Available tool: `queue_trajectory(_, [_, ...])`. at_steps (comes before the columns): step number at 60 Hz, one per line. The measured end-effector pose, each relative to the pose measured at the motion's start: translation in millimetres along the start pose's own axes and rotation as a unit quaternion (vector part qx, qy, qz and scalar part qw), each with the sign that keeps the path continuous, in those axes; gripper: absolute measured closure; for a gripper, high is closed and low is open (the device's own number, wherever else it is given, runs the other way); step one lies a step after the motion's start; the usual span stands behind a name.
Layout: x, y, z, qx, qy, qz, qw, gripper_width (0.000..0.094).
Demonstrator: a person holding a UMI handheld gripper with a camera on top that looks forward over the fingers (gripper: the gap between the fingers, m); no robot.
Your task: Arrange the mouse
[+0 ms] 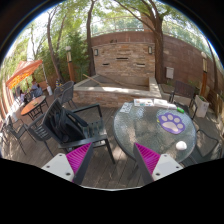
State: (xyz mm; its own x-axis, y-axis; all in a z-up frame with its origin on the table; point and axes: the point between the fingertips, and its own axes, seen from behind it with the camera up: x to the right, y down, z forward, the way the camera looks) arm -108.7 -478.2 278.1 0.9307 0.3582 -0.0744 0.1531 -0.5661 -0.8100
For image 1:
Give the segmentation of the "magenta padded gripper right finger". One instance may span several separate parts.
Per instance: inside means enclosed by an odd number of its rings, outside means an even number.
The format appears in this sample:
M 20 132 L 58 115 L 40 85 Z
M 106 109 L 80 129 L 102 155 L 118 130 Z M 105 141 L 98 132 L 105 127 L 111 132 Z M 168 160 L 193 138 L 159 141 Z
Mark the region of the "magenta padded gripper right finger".
M 145 185 L 182 169 L 168 154 L 158 154 L 139 143 L 134 144 L 133 152 Z

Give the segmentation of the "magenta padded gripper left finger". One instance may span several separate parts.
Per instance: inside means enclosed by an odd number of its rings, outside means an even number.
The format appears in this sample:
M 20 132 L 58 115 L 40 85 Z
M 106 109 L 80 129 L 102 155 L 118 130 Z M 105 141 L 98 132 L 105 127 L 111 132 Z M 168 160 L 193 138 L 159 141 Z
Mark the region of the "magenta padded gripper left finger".
M 93 144 L 85 144 L 68 154 L 58 153 L 42 169 L 81 185 L 93 154 Z

